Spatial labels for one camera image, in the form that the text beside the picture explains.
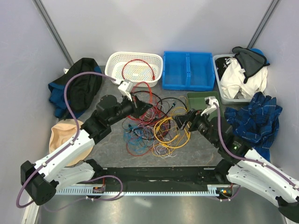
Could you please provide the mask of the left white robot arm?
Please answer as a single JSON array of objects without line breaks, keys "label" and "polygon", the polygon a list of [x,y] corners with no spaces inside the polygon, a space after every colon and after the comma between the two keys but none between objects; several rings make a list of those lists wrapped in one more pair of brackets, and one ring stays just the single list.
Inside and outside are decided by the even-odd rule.
[{"label": "left white robot arm", "polygon": [[137,96],[124,96],[121,102],[113,95],[103,96],[90,118],[69,140],[42,159],[34,163],[25,161],[21,165],[20,191],[26,191],[36,205],[43,205],[58,190],[75,183],[99,183],[103,173],[94,160],[73,168],[67,168],[67,165],[109,135],[113,124],[127,116],[139,118],[150,108],[152,104]]}]

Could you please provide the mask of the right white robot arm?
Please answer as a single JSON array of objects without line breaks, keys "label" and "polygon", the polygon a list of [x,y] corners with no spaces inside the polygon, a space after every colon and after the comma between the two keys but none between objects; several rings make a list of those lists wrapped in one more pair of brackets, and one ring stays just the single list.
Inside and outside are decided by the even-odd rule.
[{"label": "right white robot arm", "polygon": [[254,148],[235,136],[224,117],[208,119],[202,111],[191,110],[173,116],[179,129],[189,125],[218,149],[222,161],[214,171],[218,183],[238,184],[267,199],[287,219],[299,221],[299,181],[262,157]]}]

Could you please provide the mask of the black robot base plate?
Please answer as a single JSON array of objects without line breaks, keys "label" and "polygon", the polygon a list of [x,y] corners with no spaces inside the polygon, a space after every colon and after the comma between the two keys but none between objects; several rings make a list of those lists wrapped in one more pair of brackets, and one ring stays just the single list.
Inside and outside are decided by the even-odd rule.
[{"label": "black robot base plate", "polygon": [[231,183],[214,171],[214,167],[128,167],[102,168],[96,170],[93,178],[113,175],[125,183],[137,182],[179,182],[200,185],[228,185]]}]

